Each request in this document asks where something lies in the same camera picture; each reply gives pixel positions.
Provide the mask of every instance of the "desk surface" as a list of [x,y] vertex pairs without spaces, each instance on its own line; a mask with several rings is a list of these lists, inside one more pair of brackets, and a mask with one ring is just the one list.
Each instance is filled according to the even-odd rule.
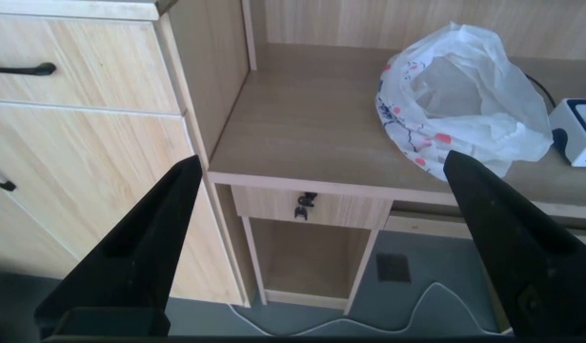
[[[376,84],[392,51],[268,45],[263,53],[212,156],[212,182],[455,205],[449,185],[409,161],[377,116]],[[513,60],[556,101],[586,97],[586,62]],[[515,162],[505,180],[551,215],[586,218],[586,169],[554,149],[537,163]]]

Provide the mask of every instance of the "small drawer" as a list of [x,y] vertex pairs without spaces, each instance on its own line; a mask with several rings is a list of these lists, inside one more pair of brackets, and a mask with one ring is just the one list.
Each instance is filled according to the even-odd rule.
[[313,207],[304,207],[305,219],[295,217],[305,192],[242,186],[232,186],[232,192],[241,216],[359,229],[381,230],[392,206],[392,200],[318,193]]
[[149,22],[0,15],[0,100],[182,111]]
[[[391,212],[384,231],[473,239],[462,217],[418,212]],[[586,230],[568,229],[568,231],[586,245]]]

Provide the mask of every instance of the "black cable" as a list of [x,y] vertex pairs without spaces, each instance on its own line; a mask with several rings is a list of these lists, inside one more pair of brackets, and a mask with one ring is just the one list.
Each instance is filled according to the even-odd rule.
[[538,80],[534,79],[532,76],[528,75],[525,72],[524,72],[524,74],[525,74],[525,77],[528,78],[528,80],[534,82],[542,90],[542,92],[544,92],[544,94],[547,95],[547,97],[549,98],[549,102],[551,102],[551,106],[553,106],[553,108],[556,108],[557,107],[556,100],[549,93],[549,91],[547,91],[547,89],[544,86],[542,86],[542,84],[540,82],[538,82]]

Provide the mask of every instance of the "white box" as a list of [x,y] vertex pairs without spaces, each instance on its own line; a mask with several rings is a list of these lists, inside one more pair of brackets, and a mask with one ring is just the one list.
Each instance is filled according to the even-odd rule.
[[586,167],[586,99],[563,99],[549,121],[556,148],[573,167]]

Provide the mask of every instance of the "wood grain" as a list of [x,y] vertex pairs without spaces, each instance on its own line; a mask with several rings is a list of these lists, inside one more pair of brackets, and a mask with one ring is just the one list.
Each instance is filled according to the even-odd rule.
[[[463,218],[414,212],[392,212],[384,231],[473,239]],[[586,231],[570,230],[586,245]]]
[[248,247],[253,259],[258,294],[261,298],[261,303],[267,305],[265,278],[268,277],[267,272],[271,267],[273,257],[273,222],[254,221],[251,224],[249,217],[242,217],[242,223],[244,224]]
[[270,43],[403,50],[450,21],[497,32],[512,56],[586,60],[586,0],[269,0]]
[[371,257],[371,252],[373,251],[373,246],[375,245],[375,240],[377,239],[378,234],[378,230],[371,230],[369,235],[367,235],[366,232],[361,232],[359,230],[350,230],[348,236],[350,269],[348,270],[348,273],[350,274],[349,282],[351,289],[348,303],[343,312],[344,315],[350,314],[350,311],[352,310],[356,293],[358,293],[362,276],[367,269],[367,263],[369,263],[369,258]]
[[314,306],[334,310],[344,310],[348,304],[348,299],[346,298],[282,292],[275,290],[265,290],[265,296],[268,301]]
[[43,62],[0,73],[0,100],[182,114],[151,23],[0,16],[0,67]]
[[232,192],[238,215],[348,228],[380,230],[392,206],[384,199],[320,193],[314,207],[306,208],[305,220],[294,217],[297,199],[305,192],[238,186]]
[[216,216],[216,221],[219,219],[218,216],[222,215],[223,222],[222,224],[219,222],[219,226],[223,243],[229,252],[230,263],[244,299],[244,306],[250,307],[258,290],[258,285],[245,228],[241,218],[237,216],[231,187],[206,183],[209,197],[211,186],[216,189],[217,194],[216,198],[211,198],[212,211]]
[[[217,5],[225,6],[225,9],[215,9],[214,6]],[[237,14],[241,16],[241,13],[237,12],[239,7],[235,1],[220,2],[219,4],[185,1],[174,6],[170,13],[164,14],[154,24],[164,52],[164,59],[175,85],[174,89],[181,102],[180,107],[188,109],[184,116],[187,130],[194,150],[202,161],[204,172],[210,165],[209,153],[212,153],[212,151],[206,150],[207,141],[204,138],[208,137],[212,141],[220,135],[224,120],[229,116],[232,101],[241,88],[243,78],[240,79],[239,75],[235,77],[237,71],[233,70],[239,67],[245,76],[248,69],[247,62],[245,62],[246,53],[244,51],[240,53],[238,45],[223,47],[221,44],[224,43],[213,42],[213,40],[230,42],[231,39],[237,39],[235,38],[238,37],[237,32],[242,28],[236,25],[240,25],[240,23],[231,20],[221,23],[223,28],[217,27],[216,30],[212,30],[209,20],[195,18],[195,16],[208,15],[206,14],[208,8],[214,10],[210,14],[211,20],[217,22],[223,20],[217,15],[220,10],[223,13],[229,13],[232,17]],[[219,61],[215,61],[212,57],[205,58],[206,56],[199,53],[201,49],[203,52],[222,54],[219,55],[221,58],[219,61],[225,66],[224,73],[217,74],[217,62]],[[254,297],[256,290],[256,281],[246,234],[242,222],[235,212],[231,190],[227,190],[228,187],[225,186],[219,188],[210,182],[206,183],[206,187],[212,203],[212,211],[219,224],[222,240],[244,300],[244,306],[250,306],[250,299]]]
[[246,46],[251,71],[258,70],[259,51],[267,44],[267,18],[263,0],[242,0]]
[[169,16],[184,73],[178,83],[185,83],[189,95],[190,129],[200,142],[198,153],[209,159],[248,73],[241,3],[179,1]]
[[[177,161],[183,118],[0,104],[0,171],[12,196],[80,260]],[[242,304],[202,184],[172,295]]]
[[0,13],[157,20],[177,0],[0,0]]
[[[409,161],[374,108],[393,51],[269,45],[211,161],[212,182],[455,206],[447,183]],[[514,60],[551,94],[586,97],[586,62]],[[586,218],[586,169],[553,149],[504,178],[550,215]]]
[[0,271],[63,278],[78,259],[0,189]]
[[270,232],[272,259],[263,278],[265,290],[347,299],[351,288],[348,230],[352,229],[275,222]]

